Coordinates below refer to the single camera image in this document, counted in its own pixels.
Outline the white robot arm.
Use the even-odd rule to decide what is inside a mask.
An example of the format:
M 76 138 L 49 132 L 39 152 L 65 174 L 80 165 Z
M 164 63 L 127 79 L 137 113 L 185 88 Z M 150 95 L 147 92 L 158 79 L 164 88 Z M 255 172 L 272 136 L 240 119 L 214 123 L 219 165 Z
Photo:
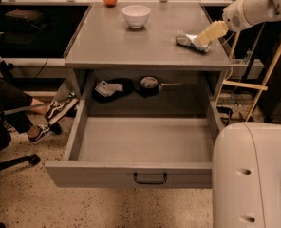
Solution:
M 236 0 L 196 37 L 200 47 L 227 31 L 281 20 L 281 0 Z M 214 228 L 281 228 L 281 125 L 233 123 L 215 141 Z

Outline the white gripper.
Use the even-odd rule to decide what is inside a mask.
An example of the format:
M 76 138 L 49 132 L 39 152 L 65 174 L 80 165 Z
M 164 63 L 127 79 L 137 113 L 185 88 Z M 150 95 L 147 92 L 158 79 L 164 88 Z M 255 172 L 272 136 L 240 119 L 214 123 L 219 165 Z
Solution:
M 214 21 L 197 36 L 199 45 L 208 45 L 210 42 L 227 34 L 228 30 L 239 32 L 249 29 L 251 24 L 244 14 L 245 0 L 236 0 L 223 10 L 223 21 Z

